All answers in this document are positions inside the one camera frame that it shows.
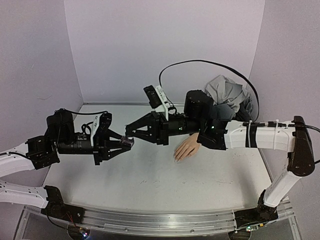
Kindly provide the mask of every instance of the person's arm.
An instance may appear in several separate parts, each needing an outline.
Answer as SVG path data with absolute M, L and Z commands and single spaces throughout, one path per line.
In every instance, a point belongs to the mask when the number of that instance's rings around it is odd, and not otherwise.
M 175 161 L 179 162 L 196 154 L 201 146 L 200 143 L 197 143 L 198 135 L 199 133 L 192 134 L 175 150 Z

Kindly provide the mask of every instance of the human hand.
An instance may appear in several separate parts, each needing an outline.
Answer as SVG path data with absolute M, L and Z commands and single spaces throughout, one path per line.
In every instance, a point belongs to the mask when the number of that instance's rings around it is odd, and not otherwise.
M 175 150 L 174 158 L 176 162 L 196 154 L 201 146 L 201 143 L 197 143 L 198 135 L 199 133 L 192 134 Z

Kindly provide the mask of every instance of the white wall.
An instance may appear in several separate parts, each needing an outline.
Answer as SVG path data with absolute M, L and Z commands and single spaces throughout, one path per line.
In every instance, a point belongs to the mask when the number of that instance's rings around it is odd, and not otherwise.
M 264 0 L 65 0 L 75 69 L 85 102 L 147 102 L 143 88 L 158 85 L 175 62 L 205 59 L 249 76 Z M 163 74 L 169 98 L 185 101 L 219 74 L 204 63 Z
M 260 120 L 292 120 L 301 115 L 320 127 L 320 2 L 282 0 L 265 2 L 261 32 L 250 80 L 261 101 Z M 315 160 L 320 159 L 320 134 L 309 131 Z M 277 175 L 285 152 L 264 151 Z M 320 239 L 320 165 L 290 191 L 303 239 Z
M 82 96 L 63 0 L 0 0 L 0 152 L 43 135 L 59 108 L 77 111 Z M 40 186 L 48 169 L 2 179 Z M 22 205 L 0 203 L 0 239 L 13 239 Z

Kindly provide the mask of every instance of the white table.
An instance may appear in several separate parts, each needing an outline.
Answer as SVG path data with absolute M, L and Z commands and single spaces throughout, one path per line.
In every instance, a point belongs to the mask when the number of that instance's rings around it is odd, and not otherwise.
M 126 124 L 152 109 L 142 105 L 81 108 L 84 113 L 104 110 L 112 113 L 110 129 L 124 135 Z M 93 118 L 78 115 L 76 132 Z M 271 183 L 258 149 L 201 147 L 195 156 L 174 163 L 174 150 L 186 137 L 170 137 L 169 146 L 136 138 L 131 151 L 100 166 L 91 155 L 60 155 L 61 162 L 51 166 L 44 184 L 58 187 L 65 203 L 101 210 L 181 213 L 257 206 L 261 192 Z

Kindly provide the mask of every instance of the robotic arm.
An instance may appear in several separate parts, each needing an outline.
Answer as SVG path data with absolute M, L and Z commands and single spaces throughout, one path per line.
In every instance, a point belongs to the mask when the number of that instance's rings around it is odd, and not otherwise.
M 134 144 L 109 129 L 112 114 L 103 112 L 94 117 L 92 129 L 82 126 L 83 132 L 75 132 L 73 112 L 57 110 L 46 119 L 47 131 L 43 136 L 28 139 L 6 152 L 0 153 L 0 178 L 25 170 L 38 170 L 59 163 L 59 154 L 93 155 L 95 165 L 127 152 Z M 26 204 L 42 209 L 44 215 L 80 223 L 84 209 L 64 204 L 58 188 L 54 186 L 29 187 L 0 180 L 0 202 Z
M 262 192 L 258 206 L 234 213 L 238 230 L 276 220 L 280 201 L 300 178 L 315 169 L 311 139 L 301 116 L 268 123 L 214 119 L 213 100 L 200 90 L 186 94 L 183 114 L 167 115 L 169 103 L 161 87 L 148 86 L 144 91 L 154 111 L 127 125 L 126 136 L 168 145 L 169 136 L 199 132 L 197 142 L 213 150 L 261 148 L 288 153 L 282 174 Z

